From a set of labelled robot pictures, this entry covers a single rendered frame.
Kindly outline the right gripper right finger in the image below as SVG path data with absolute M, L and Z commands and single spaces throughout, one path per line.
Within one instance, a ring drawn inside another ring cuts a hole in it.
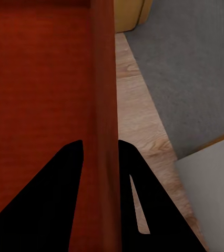
M 139 150 L 119 140 L 122 252 L 206 252 Z M 138 231 L 133 179 L 150 234 Z

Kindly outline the storage box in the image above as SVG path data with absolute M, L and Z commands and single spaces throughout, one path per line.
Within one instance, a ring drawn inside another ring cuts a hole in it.
M 114 0 L 0 0 L 0 213 L 77 140 L 68 252 L 122 252 Z

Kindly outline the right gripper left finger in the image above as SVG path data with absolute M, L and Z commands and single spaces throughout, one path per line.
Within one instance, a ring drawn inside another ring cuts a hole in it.
M 68 252 L 83 141 L 62 147 L 0 213 L 0 252 Z

